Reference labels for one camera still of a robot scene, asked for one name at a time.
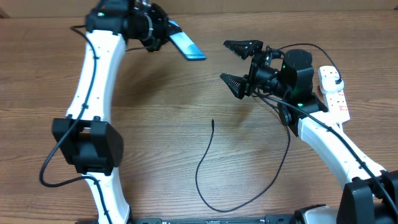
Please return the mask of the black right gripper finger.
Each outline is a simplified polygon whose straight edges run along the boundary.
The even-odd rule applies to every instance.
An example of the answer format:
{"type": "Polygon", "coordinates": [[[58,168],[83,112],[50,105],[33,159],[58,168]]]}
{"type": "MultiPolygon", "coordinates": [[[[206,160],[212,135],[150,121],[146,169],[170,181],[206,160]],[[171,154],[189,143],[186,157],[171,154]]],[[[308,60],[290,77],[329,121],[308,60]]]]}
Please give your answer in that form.
{"type": "Polygon", "coordinates": [[[223,43],[227,49],[230,49],[243,60],[260,52],[263,44],[260,40],[226,40],[223,43]]]}
{"type": "Polygon", "coordinates": [[[222,73],[220,78],[226,83],[227,87],[231,90],[232,94],[242,100],[245,96],[248,95],[247,84],[248,84],[248,75],[244,75],[243,77],[238,77],[235,75],[230,75],[227,73],[222,73]]]}

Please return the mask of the blue Galaxy smartphone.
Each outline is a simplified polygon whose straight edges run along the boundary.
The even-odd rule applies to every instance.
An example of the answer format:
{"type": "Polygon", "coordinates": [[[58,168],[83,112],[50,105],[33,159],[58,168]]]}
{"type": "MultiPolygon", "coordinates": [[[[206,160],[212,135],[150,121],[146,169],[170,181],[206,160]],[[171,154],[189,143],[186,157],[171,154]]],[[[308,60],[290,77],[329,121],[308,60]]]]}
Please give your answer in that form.
{"type": "Polygon", "coordinates": [[[206,60],[206,55],[198,48],[194,41],[175,22],[169,20],[169,39],[188,61],[206,60]]]}

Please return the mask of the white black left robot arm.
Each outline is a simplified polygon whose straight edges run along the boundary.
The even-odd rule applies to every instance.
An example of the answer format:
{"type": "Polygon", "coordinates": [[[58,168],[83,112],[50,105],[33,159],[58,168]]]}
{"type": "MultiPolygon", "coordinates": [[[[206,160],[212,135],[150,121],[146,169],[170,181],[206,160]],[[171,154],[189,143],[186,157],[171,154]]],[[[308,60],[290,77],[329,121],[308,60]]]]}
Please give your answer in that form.
{"type": "Polygon", "coordinates": [[[96,223],[133,223],[119,177],[124,142],[111,125],[111,101],[119,65],[130,39],[143,49],[158,51],[169,39],[167,13],[148,1],[100,1],[71,30],[86,42],[85,58],[75,96],[64,118],[53,121],[56,145],[46,158],[39,180],[57,150],[73,165],[79,177],[61,185],[85,180],[98,210],[96,223]]]}

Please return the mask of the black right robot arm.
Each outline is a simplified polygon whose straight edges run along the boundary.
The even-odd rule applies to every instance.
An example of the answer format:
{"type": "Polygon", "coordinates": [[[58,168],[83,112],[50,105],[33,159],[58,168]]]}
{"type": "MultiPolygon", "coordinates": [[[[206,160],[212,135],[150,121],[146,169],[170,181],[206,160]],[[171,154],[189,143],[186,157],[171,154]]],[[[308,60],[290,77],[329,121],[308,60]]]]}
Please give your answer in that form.
{"type": "Polygon", "coordinates": [[[311,53],[296,44],[283,52],[260,40],[223,44],[243,60],[252,58],[247,75],[221,74],[233,95],[256,94],[277,102],[282,124],[320,156],[343,189],[338,208],[301,208],[291,223],[397,223],[397,172],[375,163],[335,124],[313,92],[311,53]]]}

